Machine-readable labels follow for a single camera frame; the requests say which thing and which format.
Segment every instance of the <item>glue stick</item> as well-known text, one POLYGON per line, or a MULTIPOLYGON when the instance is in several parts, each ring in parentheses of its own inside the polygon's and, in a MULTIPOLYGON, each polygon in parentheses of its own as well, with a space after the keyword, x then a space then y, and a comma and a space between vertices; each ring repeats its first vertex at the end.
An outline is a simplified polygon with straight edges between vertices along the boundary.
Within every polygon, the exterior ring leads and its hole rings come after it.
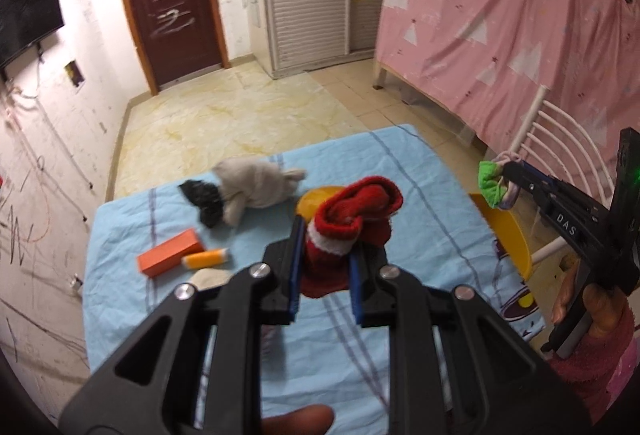
POLYGON ((187 255, 182 257, 182 265, 186 269, 197 271, 206 267, 213 267, 229 261, 228 249, 216 249, 214 251, 205 251, 204 253, 196 253, 195 255, 187 255))

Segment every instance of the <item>television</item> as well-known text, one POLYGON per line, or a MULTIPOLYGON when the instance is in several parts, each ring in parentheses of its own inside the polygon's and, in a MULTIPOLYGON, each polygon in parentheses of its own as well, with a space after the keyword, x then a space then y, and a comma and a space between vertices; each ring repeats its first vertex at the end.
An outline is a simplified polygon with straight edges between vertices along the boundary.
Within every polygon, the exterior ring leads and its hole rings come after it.
POLYGON ((0 0, 0 67, 64 24, 59 0, 0 0))

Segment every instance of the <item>green cloth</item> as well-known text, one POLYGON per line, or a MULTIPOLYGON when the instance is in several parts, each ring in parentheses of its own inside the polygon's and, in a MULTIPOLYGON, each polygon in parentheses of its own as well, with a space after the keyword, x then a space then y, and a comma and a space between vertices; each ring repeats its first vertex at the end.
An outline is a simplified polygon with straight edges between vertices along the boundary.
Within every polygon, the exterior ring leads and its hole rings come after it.
POLYGON ((478 168, 478 187, 489 207, 495 209, 500 205, 507 193, 507 188, 498 183, 497 178, 502 173, 501 166, 495 162, 483 160, 478 168))

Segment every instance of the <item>red sleeve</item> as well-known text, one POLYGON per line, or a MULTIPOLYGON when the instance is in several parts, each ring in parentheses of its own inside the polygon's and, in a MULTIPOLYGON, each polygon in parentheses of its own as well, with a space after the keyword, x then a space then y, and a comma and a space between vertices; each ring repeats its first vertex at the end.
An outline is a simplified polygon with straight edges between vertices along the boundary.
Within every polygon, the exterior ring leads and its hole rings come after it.
POLYGON ((634 335, 634 315, 625 307, 618 327, 605 338, 584 336, 568 359, 555 354, 548 362, 582 399, 596 423, 609 405, 607 385, 634 335))

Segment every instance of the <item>red cloth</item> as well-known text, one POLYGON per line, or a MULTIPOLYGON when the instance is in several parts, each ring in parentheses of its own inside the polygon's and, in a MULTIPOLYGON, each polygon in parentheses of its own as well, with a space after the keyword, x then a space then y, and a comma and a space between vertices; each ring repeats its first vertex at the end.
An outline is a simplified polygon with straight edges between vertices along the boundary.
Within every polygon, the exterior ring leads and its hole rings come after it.
POLYGON ((301 292, 320 298, 349 288, 348 260, 358 239, 382 247, 391 237, 389 217, 402 206, 398 187, 366 177, 326 200, 306 228, 301 292))
POLYGON ((596 423, 609 405, 607 385, 634 335, 634 315, 628 305, 617 328, 605 338, 584 336, 568 359, 556 355, 548 362, 582 399, 596 423))

